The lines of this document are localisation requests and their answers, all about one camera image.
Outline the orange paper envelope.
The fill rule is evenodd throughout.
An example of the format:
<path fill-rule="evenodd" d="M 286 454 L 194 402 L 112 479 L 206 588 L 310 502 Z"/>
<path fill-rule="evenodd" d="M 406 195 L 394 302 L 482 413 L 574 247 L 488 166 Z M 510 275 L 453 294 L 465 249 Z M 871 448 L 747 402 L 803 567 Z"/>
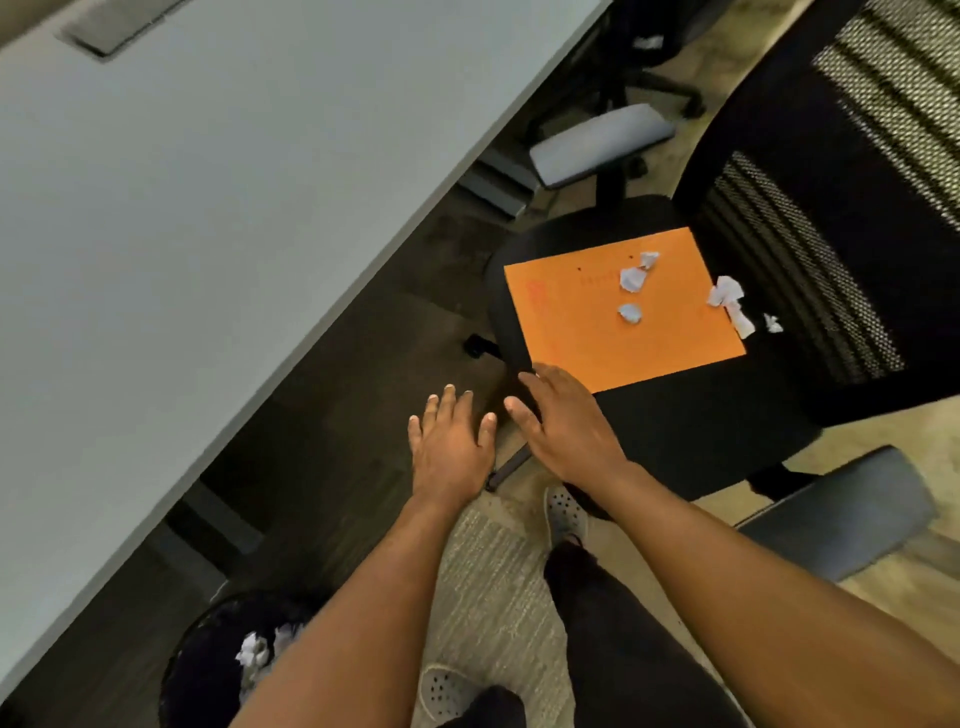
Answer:
<path fill-rule="evenodd" d="M 643 252 L 660 257 L 631 294 L 619 273 L 639 267 Z M 716 280 L 688 227 L 508 264 L 504 273 L 530 358 L 591 393 L 746 354 L 727 312 L 707 305 Z M 639 306 L 640 323 L 618 315 L 625 304 Z"/>

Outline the person's grey clog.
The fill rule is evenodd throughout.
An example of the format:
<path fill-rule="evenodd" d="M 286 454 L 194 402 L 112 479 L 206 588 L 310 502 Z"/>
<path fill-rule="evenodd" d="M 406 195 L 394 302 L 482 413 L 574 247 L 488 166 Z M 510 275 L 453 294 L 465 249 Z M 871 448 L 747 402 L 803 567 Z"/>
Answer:
<path fill-rule="evenodd" d="M 487 686 L 451 666 L 427 664 L 419 676 L 418 703 L 434 723 L 461 718 Z"/>
<path fill-rule="evenodd" d="M 564 543 L 584 546 L 591 517 L 565 487 L 551 486 L 544 491 L 543 513 L 552 550 Z"/>

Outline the black chair lever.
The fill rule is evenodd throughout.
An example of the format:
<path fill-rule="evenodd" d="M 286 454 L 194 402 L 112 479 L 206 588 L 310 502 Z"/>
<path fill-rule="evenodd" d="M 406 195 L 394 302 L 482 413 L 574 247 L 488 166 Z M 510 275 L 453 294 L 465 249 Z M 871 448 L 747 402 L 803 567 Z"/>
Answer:
<path fill-rule="evenodd" d="M 532 452 L 528 443 L 524 443 L 513 455 L 510 455 L 501 466 L 495 467 L 485 482 L 485 491 L 495 493 L 520 467 L 530 458 Z"/>

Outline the person's left grey clog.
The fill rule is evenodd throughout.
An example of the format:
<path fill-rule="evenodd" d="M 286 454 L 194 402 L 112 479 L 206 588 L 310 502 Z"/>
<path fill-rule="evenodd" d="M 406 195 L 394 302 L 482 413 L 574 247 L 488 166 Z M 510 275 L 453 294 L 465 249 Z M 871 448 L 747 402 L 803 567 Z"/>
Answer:
<path fill-rule="evenodd" d="M 461 718 L 487 686 L 451 666 L 427 664 L 419 676 L 418 703 L 434 723 Z"/>

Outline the black mesh office chair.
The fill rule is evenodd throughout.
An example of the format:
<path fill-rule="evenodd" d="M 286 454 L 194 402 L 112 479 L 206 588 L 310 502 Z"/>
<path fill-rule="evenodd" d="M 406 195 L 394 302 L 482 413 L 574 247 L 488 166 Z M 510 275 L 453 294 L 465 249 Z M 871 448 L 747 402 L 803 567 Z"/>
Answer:
<path fill-rule="evenodd" d="M 813 0 L 728 97 L 670 197 L 567 214 L 485 271 L 527 371 L 504 267 L 690 228 L 743 286 L 746 353 L 596 394 L 625 454 L 687 501 L 781 501 L 826 428 L 960 395 L 960 0 Z M 784 332 L 771 334 L 764 313 Z"/>

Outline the crumpled white papers in bin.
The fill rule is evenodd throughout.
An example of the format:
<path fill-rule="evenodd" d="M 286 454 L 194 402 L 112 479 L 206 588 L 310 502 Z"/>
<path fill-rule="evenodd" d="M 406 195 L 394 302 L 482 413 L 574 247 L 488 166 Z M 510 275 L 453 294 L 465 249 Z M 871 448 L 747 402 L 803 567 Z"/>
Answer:
<path fill-rule="evenodd" d="M 283 653 L 300 637 L 305 623 L 285 623 L 273 631 L 273 639 L 250 632 L 244 638 L 235 660 L 242 668 L 239 701 L 243 705 L 257 686 L 274 669 Z"/>

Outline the black trash bin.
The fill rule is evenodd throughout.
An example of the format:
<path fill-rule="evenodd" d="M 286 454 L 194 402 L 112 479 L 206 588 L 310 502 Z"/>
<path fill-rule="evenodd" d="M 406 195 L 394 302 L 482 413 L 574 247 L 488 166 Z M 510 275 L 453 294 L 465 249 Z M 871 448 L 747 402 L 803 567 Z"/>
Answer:
<path fill-rule="evenodd" d="M 255 589 L 223 598 L 184 632 L 160 684 L 160 728 L 229 728 L 241 705 L 242 667 L 235 660 L 245 637 L 273 641 L 285 624 L 305 624 L 327 603 L 327 591 Z"/>

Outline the black office chair base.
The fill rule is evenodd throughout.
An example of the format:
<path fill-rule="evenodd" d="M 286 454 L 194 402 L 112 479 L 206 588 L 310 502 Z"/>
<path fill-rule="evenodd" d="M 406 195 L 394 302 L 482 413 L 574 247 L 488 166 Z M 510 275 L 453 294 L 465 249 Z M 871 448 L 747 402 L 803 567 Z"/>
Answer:
<path fill-rule="evenodd" d="M 735 0 L 611 0 L 559 67 L 558 84 L 540 102 L 523 135 L 532 146 L 545 139 L 544 127 L 561 113 L 587 101 L 599 116 L 627 104 L 630 89 L 685 99 L 681 116 L 705 113 L 694 85 L 654 72 L 712 29 Z"/>

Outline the person's right grey clog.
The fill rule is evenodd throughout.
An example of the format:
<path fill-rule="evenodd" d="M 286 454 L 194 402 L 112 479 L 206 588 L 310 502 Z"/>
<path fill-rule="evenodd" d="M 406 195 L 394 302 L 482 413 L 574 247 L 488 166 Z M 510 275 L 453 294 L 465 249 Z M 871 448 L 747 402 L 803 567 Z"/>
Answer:
<path fill-rule="evenodd" d="M 565 487 L 551 486 L 544 491 L 543 513 L 552 550 L 564 543 L 584 546 L 591 517 Z"/>

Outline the person's right forearm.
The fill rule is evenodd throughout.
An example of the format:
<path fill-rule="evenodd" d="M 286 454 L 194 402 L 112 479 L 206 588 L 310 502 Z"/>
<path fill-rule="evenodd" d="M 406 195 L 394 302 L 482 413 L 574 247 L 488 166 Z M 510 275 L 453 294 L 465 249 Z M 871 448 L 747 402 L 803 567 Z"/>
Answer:
<path fill-rule="evenodd" d="M 760 728 L 960 728 L 960 664 L 622 460 L 582 486 Z"/>

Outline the person's right hand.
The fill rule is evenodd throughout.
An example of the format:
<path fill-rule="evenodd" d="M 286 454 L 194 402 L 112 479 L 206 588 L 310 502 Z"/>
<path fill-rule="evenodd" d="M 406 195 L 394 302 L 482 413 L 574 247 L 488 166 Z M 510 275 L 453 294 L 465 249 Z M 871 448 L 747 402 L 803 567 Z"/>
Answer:
<path fill-rule="evenodd" d="M 518 379 L 543 428 L 532 454 L 561 481 L 590 497 L 600 494 L 628 460 L 594 395 L 566 370 L 543 363 Z"/>

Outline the person's left hand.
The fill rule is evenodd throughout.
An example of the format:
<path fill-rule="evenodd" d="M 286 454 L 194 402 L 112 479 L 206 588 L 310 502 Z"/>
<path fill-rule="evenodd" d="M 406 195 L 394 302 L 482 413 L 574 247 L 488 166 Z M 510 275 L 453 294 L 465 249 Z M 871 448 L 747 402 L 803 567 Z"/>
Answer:
<path fill-rule="evenodd" d="M 448 439 L 440 439 L 440 394 L 431 394 L 422 414 L 421 449 L 412 458 L 413 493 L 416 498 L 438 504 L 458 514 L 472 503 L 485 486 L 495 461 L 486 462 L 477 447 L 479 423 L 474 421 L 474 393 L 458 392 L 456 424 Z"/>

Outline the long crumpled white paper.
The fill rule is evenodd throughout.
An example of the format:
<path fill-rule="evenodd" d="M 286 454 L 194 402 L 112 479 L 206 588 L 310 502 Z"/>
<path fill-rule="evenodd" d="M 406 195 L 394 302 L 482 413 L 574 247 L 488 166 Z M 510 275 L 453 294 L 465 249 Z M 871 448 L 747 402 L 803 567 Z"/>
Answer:
<path fill-rule="evenodd" d="M 728 275 L 719 275 L 706 299 L 706 304 L 711 308 L 726 311 L 729 321 L 742 341 L 757 330 L 755 324 L 743 311 L 741 300 L 744 295 L 737 280 Z"/>

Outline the black trousers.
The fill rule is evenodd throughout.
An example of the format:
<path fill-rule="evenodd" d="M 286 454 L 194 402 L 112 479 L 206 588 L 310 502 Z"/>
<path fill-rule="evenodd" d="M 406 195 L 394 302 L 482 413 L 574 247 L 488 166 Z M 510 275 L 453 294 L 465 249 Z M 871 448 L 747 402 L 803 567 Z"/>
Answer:
<path fill-rule="evenodd" d="M 748 728 L 701 663 L 578 541 L 544 567 L 566 632 L 574 728 Z"/>

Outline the person's left forearm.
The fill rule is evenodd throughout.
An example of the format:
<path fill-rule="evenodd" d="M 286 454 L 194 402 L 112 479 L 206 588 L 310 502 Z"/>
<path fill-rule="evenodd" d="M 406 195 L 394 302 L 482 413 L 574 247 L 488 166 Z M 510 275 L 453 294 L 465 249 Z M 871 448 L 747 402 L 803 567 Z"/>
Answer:
<path fill-rule="evenodd" d="M 476 496 L 416 490 L 229 728 L 410 728 L 443 553 Z"/>

